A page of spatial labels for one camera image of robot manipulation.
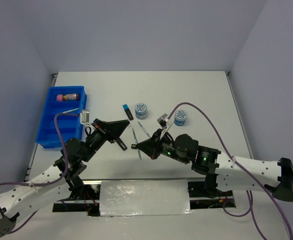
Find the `robotic arm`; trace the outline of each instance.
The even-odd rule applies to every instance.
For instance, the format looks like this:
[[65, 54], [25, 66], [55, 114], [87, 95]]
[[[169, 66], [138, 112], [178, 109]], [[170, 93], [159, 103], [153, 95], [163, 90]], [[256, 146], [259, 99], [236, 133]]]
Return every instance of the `robotic arm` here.
[[46, 186], [35, 186], [39, 183], [49, 183], [58, 179], [65, 170], [64, 152], [60, 159], [46, 171], [28, 181], [27, 186], [19, 186], [11, 191], [0, 194], [0, 238], [10, 234], [16, 224], [46, 205], [82, 196], [84, 184], [79, 174], [86, 169], [88, 162], [102, 145], [119, 142], [120, 135], [129, 125], [128, 120], [105, 122], [95, 119], [85, 141], [71, 138], [66, 143], [68, 156], [67, 174], [60, 181]]
[[167, 132], [170, 127], [159, 118], [159, 128], [150, 139], [132, 144], [151, 159], [165, 155], [183, 164], [192, 163], [191, 169], [205, 176], [204, 187], [208, 192], [229, 190], [262, 191], [256, 182], [234, 163], [235, 159], [253, 174], [278, 200], [293, 202], [293, 164], [288, 158], [279, 161], [260, 161], [233, 156], [218, 149], [200, 146], [197, 140], [182, 134], [173, 140]]

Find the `white table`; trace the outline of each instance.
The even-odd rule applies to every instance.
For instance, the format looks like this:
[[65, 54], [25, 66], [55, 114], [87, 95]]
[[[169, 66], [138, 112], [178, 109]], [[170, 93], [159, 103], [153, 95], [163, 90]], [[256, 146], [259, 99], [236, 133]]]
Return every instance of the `white table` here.
[[[103, 121], [126, 119], [122, 108], [128, 104], [134, 114], [134, 105], [143, 102], [148, 116], [141, 123], [152, 134], [159, 124], [157, 118], [170, 113], [180, 102], [191, 102], [200, 107], [219, 130], [230, 152], [250, 157], [246, 139], [228, 79], [223, 71], [159, 71], [159, 72], [60, 72], [55, 86], [80, 85], [87, 94], [86, 109], [90, 118]], [[217, 148], [222, 146], [210, 125], [199, 112], [190, 106], [182, 107], [188, 113], [185, 126], [173, 125], [173, 137], [187, 133], [199, 145]], [[145, 133], [132, 122], [139, 141], [147, 139]], [[127, 128], [121, 136], [130, 148], [134, 142], [132, 130]], [[30, 177], [48, 168], [61, 156], [60, 149], [35, 151]], [[123, 152], [116, 144], [106, 143], [87, 163], [81, 174], [83, 180], [117, 179], [176, 179], [200, 178], [184, 165], [166, 157], [150, 160], [142, 154], [138, 159], [135, 150]], [[248, 209], [244, 192], [234, 191], [237, 208], [232, 213]], [[254, 210], [257, 222], [269, 240], [287, 240], [285, 226], [277, 209], [265, 193], [256, 192]], [[87, 217], [83, 212], [52, 213], [52, 205], [40, 210], [19, 232], [6, 236], [17, 240], [65, 239], [246, 239], [260, 240], [251, 216], [234, 218], [222, 209], [199, 209], [191, 214], [175, 216]]]

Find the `gray wall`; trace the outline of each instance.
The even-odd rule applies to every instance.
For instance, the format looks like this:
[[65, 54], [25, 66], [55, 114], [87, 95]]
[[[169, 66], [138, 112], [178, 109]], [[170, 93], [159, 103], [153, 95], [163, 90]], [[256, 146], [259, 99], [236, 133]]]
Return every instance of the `gray wall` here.
[[10, 1], [51, 72], [230, 70], [266, 0]]
[[293, 0], [266, 2], [230, 80], [255, 157], [293, 160]]
[[0, 182], [23, 180], [50, 79], [16, 15], [0, 0]]

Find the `blue tray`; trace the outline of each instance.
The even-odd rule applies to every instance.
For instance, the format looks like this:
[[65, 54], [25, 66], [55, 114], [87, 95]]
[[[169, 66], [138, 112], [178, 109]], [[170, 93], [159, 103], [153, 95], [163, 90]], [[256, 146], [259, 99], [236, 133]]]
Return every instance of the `blue tray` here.
[[[57, 101], [58, 94], [79, 94], [79, 101]], [[79, 108], [72, 114], [79, 114], [85, 109], [87, 95], [84, 86], [52, 86], [46, 96], [44, 110], [38, 127], [36, 142], [45, 149], [62, 147], [58, 133], [55, 128], [54, 118], [58, 113]], [[82, 138], [83, 125], [80, 124], [80, 117], [59, 116], [57, 124], [61, 131], [63, 140], [70, 138]]]

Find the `plastic wrap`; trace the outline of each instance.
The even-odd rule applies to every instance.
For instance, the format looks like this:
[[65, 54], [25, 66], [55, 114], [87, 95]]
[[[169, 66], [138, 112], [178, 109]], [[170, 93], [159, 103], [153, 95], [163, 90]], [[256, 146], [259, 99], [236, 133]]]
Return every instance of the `plastic wrap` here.
[[189, 214], [186, 180], [103, 181], [101, 216]]

